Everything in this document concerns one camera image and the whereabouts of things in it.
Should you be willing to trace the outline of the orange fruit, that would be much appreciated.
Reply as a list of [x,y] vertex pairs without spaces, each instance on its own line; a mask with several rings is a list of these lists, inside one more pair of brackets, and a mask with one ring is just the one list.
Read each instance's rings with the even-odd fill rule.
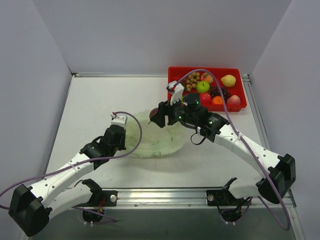
[[224,103],[224,98],[221,96],[215,96],[212,98],[211,103],[213,105],[223,105]]

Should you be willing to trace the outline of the pink peach from bag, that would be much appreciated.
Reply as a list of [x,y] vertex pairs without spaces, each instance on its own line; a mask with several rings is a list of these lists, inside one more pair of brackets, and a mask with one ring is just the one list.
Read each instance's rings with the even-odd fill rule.
[[241,104],[241,99],[238,95],[232,95],[227,99],[227,104],[228,105],[240,105]]

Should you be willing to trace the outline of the dark red plum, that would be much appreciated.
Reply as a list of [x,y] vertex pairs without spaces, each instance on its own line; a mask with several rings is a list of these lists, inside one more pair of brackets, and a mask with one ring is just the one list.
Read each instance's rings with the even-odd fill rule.
[[149,118],[153,118],[158,113],[158,108],[154,108],[149,113]]

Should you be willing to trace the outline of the red apple from bag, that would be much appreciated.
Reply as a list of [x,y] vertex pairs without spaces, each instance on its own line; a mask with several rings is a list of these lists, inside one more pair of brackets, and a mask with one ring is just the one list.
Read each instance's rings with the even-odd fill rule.
[[199,99],[202,105],[210,105],[212,103],[212,97],[208,92],[200,93]]

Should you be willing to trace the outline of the pale green plastic bag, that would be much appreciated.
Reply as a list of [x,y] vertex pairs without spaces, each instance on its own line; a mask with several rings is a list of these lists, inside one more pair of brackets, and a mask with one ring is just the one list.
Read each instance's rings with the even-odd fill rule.
[[135,114],[142,127],[142,139],[137,149],[130,154],[133,158],[163,157],[180,150],[186,140],[186,130],[179,123],[163,128],[149,122],[147,110]]

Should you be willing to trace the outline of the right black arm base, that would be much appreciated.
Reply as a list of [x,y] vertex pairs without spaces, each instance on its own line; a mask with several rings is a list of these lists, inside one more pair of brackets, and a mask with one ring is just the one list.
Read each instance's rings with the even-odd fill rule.
[[236,181],[231,178],[224,186],[206,190],[206,202],[209,207],[217,207],[218,213],[226,225],[235,226],[247,213],[252,197],[234,197],[230,186]]

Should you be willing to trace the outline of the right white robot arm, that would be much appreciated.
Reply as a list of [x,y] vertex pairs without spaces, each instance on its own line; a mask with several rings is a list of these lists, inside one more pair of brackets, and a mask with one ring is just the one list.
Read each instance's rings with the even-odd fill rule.
[[202,106],[197,93],[187,94],[176,103],[160,102],[150,112],[149,119],[160,128],[180,123],[204,139],[225,147],[258,172],[258,177],[234,177],[227,183],[221,197],[228,205],[245,197],[262,197],[279,204],[296,180],[296,162],[291,155],[281,156],[246,137],[231,121]]

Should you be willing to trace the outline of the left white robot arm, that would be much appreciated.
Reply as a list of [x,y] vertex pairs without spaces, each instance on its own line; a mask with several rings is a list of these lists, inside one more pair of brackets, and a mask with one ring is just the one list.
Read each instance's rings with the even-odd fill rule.
[[69,186],[108,162],[117,151],[125,150],[125,137],[125,125],[112,124],[99,142],[86,144],[56,174],[29,187],[20,184],[13,191],[8,214],[28,237],[32,237],[65,210],[86,203],[98,205],[106,197],[92,179],[85,179],[72,189]]

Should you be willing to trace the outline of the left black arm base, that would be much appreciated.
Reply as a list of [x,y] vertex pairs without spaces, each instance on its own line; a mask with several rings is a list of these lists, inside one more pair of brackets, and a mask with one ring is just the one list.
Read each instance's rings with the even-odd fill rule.
[[115,219],[106,216],[104,207],[115,207],[117,205],[118,192],[116,190],[103,190],[92,179],[83,180],[81,185],[89,187],[91,196],[87,202],[82,203],[79,206],[83,208],[92,207],[93,212],[104,215],[100,216],[98,214],[83,210],[83,220],[89,223],[92,222],[93,224],[102,224],[103,220],[105,220],[105,223],[115,223]]

